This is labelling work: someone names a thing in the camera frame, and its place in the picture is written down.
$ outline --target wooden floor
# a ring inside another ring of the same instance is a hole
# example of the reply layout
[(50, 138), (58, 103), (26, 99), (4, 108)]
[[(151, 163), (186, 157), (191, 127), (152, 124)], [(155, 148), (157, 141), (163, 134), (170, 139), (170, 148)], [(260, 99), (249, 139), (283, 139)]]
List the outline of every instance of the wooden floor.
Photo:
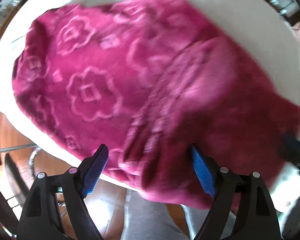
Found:
[[(0, 113), (0, 148), (19, 146), (29, 143), (32, 143), (32, 141), (18, 132), (11, 125), (5, 115)], [(29, 188), (33, 183), (28, 166), (28, 158), (31, 151), (31, 149), (23, 149), (10, 152), (10, 155), (16, 163), (23, 180)], [(34, 167), (36, 174), (44, 171), (48, 175), (55, 175), (64, 173), (70, 168), (70, 165), (41, 150), (35, 157)], [(7, 192), (7, 190), (4, 189), (5, 187), (10, 187), (4, 176), (1, 178), (0, 187), (4, 192)], [(117, 240), (121, 237), (124, 225), (124, 204), (126, 192), (127, 190), (123, 187), (99, 180), (94, 192), (91, 195), (88, 195), (85, 199), (90, 216), (105, 240)], [(189, 236), (184, 212), (181, 206), (167, 204), (167, 208), (175, 223), (186, 235)], [(63, 218), (63, 224), (66, 234), (76, 239), (67, 214)]]

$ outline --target pink towel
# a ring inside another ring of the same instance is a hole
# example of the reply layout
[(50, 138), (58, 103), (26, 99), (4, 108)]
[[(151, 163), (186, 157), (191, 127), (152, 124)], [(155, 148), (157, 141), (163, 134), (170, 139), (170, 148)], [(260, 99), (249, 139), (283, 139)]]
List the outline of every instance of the pink towel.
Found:
[(21, 111), (62, 148), (83, 159), (104, 143), (104, 174), (146, 199), (199, 208), (211, 198), (191, 143), (270, 185), (281, 135), (300, 125), (300, 107), (185, 0), (49, 10), (32, 23), (12, 84)]

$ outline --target blue gripper pad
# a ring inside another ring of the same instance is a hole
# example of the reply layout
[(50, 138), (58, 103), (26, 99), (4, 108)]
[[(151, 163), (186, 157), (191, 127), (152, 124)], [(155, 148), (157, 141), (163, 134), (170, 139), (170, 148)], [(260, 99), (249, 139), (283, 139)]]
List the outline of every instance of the blue gripper pad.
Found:
[(92, 162), (89, 163), (88, 167), (86, 167), (86, 171), (83, 176), (83, 188), (80, 191), (82, 198), (85, 198), (87, 195), (93, 192), (99, 177), (106, 166), (108, 157), (108, 148), (105, 145), (101, 145), (92, 157), (86, 158), (82, 161), (90, 161), (90, 158), (92, 158)]
[(193, 168), (198, 176), (204, 192), (209, 194), (211, 197), (214, 197), (216, 195), (216, 189), (214, 186), (214, 177), (212, 173), (210, 172), (200, 153), (193, 146), (191, 147), (191, 153)]

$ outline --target silver pin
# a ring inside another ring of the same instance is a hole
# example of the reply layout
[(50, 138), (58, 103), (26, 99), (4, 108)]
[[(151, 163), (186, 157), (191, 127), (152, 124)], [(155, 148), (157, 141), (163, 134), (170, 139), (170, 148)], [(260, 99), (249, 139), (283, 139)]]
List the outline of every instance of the silver pin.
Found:
[(260, 173), (257, 172), (257, 171), (254, 171), (254, 172), (252, 173), (252, 175), (253, 175), (253, 177), (255, 177), (255, 178), (260, 178)]
[(78, 171), (78, 169), (75, 168), (75, 167), (72, 167), (72, 168), (69, 169), (70, 174), (75, 174), (77, 171)]
[(40, 172), (37, 177), (38, 179), (42, 179), (44, 176), (45, 176), (44, 172)]
[(220, 171), (221, 171), (222, 173), (228, 173), (228, 172), (229, 172), (229, 169), (228, 169), (227, 167), (221, 167), (221, 168), (220, 168)]

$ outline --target person's leg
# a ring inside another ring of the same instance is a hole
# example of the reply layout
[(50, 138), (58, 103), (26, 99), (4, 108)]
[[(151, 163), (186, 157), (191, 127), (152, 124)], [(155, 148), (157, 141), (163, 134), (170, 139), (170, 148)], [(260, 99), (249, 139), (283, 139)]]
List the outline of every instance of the person's leg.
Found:
[[(197, 208), (191, 208), (185, 205), (181, 205), (181, 206), (185, 212), (190, 238), (194, 239), (196, 234), (199, 232), (203, 222), (205, 221), (209, 213), (209, 209), (201, 210)], [(234, 222), (235, 222), (235, 215), (230, 212), (228, 220), (226, 222), (225, 229), (223, 230), (220, 239), (223, 239), (231, 234), (232, 228), (234, 226)]]
[(165, 204), (128, 190), (121, 240), (189, 240), (175, 225)]

